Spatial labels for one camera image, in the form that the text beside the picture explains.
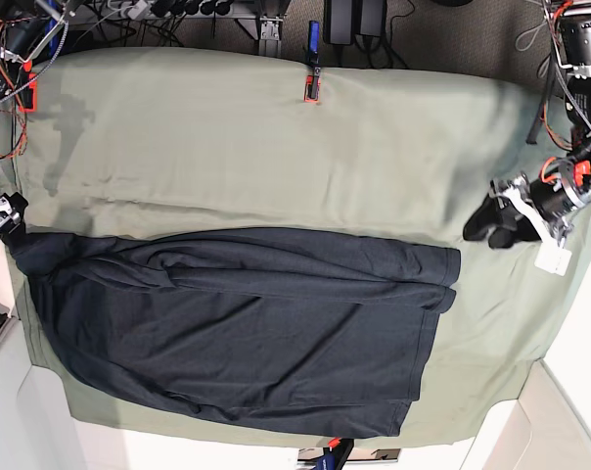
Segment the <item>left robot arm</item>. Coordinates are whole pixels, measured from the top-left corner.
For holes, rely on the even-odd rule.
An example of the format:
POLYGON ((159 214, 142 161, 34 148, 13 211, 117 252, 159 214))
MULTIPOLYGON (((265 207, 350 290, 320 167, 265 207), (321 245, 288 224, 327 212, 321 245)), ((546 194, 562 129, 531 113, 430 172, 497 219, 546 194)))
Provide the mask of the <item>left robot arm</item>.
POLYGON ((519 242, 561 248, 571 218, 591 204, 591 1, 544 1, 550 53, 544 88, 525 142, 546 131, 562 154, 547 159, 536 179, 525 173, 493 180, 463 229, 468 242, 492 249, 519 242))

